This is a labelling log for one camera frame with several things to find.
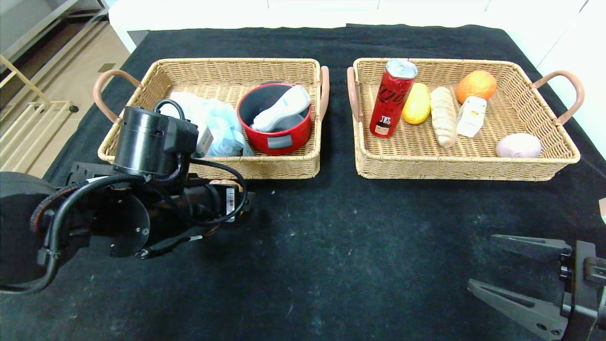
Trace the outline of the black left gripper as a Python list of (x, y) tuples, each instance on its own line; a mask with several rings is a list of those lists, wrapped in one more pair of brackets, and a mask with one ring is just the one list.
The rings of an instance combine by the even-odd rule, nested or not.
[[(206, 190), (206, 208), (210, 211), (210, 217), (217, 219), (231, 214), (241, 202), (240, 187), (237, 184), (208, 183), (204, 184)], [(242, 212), (252, 212), (256, 207), (256, 193), (247, 192), (242, 196)]]

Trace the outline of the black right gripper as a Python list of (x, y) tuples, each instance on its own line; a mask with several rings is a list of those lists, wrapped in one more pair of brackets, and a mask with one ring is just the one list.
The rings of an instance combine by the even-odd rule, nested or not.
[(470, 279), (468, 291), (517, 324), (546, 341), (588, 341), (605, 330), (605, 259), (591, 242), (494, 234), (503, 250), (548, 261), (560, 257), (564, 282), (561, 308), (547, 302)]

